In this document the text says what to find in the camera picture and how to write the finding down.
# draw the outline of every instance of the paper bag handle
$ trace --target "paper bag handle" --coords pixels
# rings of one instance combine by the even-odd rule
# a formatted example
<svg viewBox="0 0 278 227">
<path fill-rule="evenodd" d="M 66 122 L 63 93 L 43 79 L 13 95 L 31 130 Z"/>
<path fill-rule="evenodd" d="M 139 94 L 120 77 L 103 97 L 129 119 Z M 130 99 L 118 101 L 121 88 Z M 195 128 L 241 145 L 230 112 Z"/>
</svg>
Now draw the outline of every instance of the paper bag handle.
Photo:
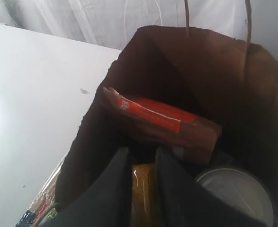
<svg viewBox="0 0 278 227">
<path fill-rule="evenodd" d="M 190 30 L 189 30 L 189 7 L 188 7 L 188 0 L 184 0 L 185 2 L 185 13 L 186 13 L 186 37 L 188 38 L 190 36 Z M 244 49 L 244 60 L 243 60 L 243 74 L 245 71 L 246 66 L 246 59 L 249 51 L 249 46 L 251 44 L 251 1 L 245 0 L 246 5 L 246 13 L 247 13 L 247 38 L 246 38 L 246 44 Z"/>
</svg>

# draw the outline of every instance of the white table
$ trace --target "white table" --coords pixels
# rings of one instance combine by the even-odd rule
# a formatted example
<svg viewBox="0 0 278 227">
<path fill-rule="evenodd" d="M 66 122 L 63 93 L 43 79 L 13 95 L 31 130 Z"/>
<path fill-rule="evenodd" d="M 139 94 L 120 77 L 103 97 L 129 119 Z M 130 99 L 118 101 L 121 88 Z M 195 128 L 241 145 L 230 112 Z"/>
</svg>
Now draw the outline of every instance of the white table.
<svg viewBox="0 0 278 227">
<path fill-rule="evenodd" d="M 68 152 L 119 53 L 0 25 L 0 227 L 19 221 Z"/>
</svg>

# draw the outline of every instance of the brown paper bag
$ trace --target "brown paper bag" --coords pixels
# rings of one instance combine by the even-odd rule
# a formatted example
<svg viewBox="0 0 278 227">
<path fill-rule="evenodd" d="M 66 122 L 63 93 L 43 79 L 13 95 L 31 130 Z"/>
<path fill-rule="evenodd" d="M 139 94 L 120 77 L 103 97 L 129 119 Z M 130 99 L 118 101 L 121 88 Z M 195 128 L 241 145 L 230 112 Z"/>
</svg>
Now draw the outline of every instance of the brown paper bag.
<svg viewBox="0 0 278 227">
<path fill-rule="evenodd" d="M 100 84 L 62 166 L 56 201 L 70 204 L 127 139 L 100 103 L 103 87 L 201 115 L 223 126 L 221 148 L 268 187 L 278 205 L 278 61 L 247 41 L 195 27 L 138 29 Z"/>
</svg>

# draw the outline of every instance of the white tabletop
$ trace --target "white tabletop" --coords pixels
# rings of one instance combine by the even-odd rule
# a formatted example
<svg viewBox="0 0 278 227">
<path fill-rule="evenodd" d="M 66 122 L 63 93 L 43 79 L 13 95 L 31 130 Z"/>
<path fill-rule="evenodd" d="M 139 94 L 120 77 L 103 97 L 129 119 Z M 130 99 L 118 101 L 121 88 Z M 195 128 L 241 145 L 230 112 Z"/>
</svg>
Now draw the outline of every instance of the white tabletop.
<svg viewBox="0 0 278 227">
<path fill-rule="evenodd" d="M 12 227 L 68 152 L 120 51 L 0 25 L 0 227 Z"/>
</svg>

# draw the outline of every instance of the can lid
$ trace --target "can lid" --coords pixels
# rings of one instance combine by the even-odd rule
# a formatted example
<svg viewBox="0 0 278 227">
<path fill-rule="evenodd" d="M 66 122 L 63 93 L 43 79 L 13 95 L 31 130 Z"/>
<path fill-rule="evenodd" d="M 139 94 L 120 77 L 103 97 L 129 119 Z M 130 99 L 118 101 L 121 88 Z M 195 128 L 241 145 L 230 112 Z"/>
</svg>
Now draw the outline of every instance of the can lid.
<svg viewBox="0 0 278 227">
<path fill-rule="evenodd" d="M 252 175 L 235 168 L 218 168 L 198 177 L 215 197 L 246 215 L 272 227 L 274 211 L 265 188 Z"/>
</svg>

